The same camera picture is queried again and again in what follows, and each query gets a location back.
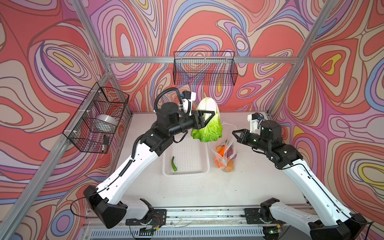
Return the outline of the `purple toy onion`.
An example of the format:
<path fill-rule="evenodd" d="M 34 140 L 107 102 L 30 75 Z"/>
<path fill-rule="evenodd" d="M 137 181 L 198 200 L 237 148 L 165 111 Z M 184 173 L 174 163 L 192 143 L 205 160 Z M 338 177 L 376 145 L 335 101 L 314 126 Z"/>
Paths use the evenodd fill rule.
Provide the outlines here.
<path fill-rule="evenodd" d="M 237 157 L 237 151 L 233 148 L 229 148 L 227 151 L 227 157 L 230 160 L 233 160 Z"/>

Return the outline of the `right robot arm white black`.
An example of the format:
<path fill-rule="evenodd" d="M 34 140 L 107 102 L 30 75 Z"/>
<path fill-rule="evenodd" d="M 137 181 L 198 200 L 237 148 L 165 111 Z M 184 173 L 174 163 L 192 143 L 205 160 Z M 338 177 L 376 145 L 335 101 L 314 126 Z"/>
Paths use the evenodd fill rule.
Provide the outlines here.
<path fill-rule="evenodd" d="M 257 124 L 259 134 L 247 129 L 232 134 L 238 143 L 264 154 L 277 170 L 289 177 L 316 212 L 311 215 L 270 198 L 260 204 L 260 221 L 266 224 L 282 221 L 313 240 L 355 240 L 363 229 L 371 228 L 372 223 L 362 214 L 352 213 L 337 200 L 294 146 L 283 142 L 281 125 L 269 120 Z"/>

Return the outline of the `tan toy potato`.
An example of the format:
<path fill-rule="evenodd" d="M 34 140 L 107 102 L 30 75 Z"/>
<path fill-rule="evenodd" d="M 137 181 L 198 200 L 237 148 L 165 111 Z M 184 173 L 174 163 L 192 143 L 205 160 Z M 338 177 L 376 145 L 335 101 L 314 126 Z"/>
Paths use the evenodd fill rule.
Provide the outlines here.
<path fill-rule="evenodd" d="M 227 166 L 224 168 L 224 171 L 230 173 L 234 170 L 235 162 L 233 160 L 228 160 Z"/>

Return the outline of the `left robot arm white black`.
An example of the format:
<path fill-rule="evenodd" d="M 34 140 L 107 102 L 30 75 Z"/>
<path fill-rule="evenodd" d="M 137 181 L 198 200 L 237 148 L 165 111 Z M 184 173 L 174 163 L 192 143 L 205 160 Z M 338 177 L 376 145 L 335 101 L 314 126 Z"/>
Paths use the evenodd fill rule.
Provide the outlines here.
<path fill-rule="evenodd" d="M 132 154 L 106 180 L 96 187 L 88 186 L 84 198 L 107 229 L 115 227 L 124 218 L 146 220 L 153 216 L 151 205 L 145 199 L 129 203 L 123 195 L 141 172 L 171 144 L 175 135 L 189 130 L 208 130 L 220 116 L 216 102 L 205 98 L 196 111 L 185 113 L 176 103 L 165 103 L 155 111 L 157 119 L 150 129 L 134 142 Z"/>

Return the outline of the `white plastic perforated basket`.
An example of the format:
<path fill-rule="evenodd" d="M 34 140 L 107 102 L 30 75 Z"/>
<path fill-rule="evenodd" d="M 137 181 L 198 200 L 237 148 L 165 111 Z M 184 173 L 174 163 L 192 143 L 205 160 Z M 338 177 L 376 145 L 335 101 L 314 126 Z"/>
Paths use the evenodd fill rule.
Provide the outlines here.
<path fill-rule="evenodd" d="M 171 166 L 175 157 L 177 171 Z M 173 143 L 162 154 L 163 175 L 170 178 L 198 177 L 209 173 L 209 148 L 207 143 L 200 142 L 188 134 L 181 143 Z"/>

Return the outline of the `green toy pepper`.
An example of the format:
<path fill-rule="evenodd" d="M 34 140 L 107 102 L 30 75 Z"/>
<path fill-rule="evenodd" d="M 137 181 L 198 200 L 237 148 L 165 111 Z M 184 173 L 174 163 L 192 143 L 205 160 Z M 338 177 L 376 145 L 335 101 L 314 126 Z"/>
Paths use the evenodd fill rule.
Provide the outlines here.
<path fill-rule="evenodd" d="M 172 159 L 171 159 L 171 166 L 172 166 L 172 169 L 174 172 L 176 172 L 178 170 L 176 165 L 175 165 L 175 157 L 172 157 Z"/>

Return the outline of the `orange toy carrot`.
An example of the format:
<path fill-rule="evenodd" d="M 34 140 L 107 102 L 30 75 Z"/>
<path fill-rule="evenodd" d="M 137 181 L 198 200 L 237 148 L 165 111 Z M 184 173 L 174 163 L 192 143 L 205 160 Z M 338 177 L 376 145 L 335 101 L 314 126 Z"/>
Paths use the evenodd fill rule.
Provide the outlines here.
<path fill-rule="evenodd" d="M 222 145 L 222 146 L 216 147 L 217 152 L 215 155 L 214 162 L 219 169 L 224 169 L 227 166 L 228 160 L 230 160 L 227 157 L 227 151 L 229 148 L 230 147 L 228 145 Z"/>

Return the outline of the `green toy lettuce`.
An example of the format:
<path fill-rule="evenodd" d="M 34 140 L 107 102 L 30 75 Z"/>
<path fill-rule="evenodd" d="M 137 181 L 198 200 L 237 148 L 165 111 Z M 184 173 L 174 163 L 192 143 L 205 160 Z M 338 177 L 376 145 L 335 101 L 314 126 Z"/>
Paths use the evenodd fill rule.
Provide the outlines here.
<path fill-rule="evenodd" d="M 203 143 L 215 142 L 223 135 L 223 126 L 220 120 L 219 106 L 212 98 L 203 98 L 197 110 L 200 111 L 214 111 L 215 115 L 210 119 L 208 124 L 200 130 L 192 130 L 191 136 L 195 140 L 200 140 Z"/>

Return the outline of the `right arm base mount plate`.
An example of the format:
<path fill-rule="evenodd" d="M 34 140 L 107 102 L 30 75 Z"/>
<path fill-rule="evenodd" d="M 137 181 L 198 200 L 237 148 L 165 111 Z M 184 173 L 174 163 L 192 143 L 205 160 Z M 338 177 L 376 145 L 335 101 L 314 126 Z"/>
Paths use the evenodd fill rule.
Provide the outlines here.
<path fill-rule="evenodd" d="M 266 208 L 245 208 L 245 214 L 243 217 L 246 218 L 247 224 L 275 224 L 284 225 L 285 222 L 279 221 L 272 217 L 272 214 Z"/>

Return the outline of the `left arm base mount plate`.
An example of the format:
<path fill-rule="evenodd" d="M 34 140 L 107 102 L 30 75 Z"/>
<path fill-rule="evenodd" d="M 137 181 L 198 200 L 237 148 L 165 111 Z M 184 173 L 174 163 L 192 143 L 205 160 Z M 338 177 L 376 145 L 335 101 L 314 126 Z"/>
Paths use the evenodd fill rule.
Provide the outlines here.
<path fill-rule="evenodd" d="M 167 210 L 166 209 L 154 209 L 141 219 L 127 219 L 126 226 L 162 226 L 166 223 Z"/>

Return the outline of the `clear zip top bag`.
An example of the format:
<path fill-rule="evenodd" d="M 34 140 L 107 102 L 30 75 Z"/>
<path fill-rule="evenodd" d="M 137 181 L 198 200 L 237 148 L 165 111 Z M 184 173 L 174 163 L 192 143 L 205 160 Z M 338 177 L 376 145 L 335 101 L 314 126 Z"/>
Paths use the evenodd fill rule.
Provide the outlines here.
<path fill-rule="evenodd" d="M 235 170 L 237 158 L 236 138 L 232 132 L 237 130 L 237 127 L 226 122 L 223 122 L 222 126 L 222 137 L 215 142 L 210 142 L 208 146 L 213 156 L 214 166 L 225 173 L 231 173 Z"/>

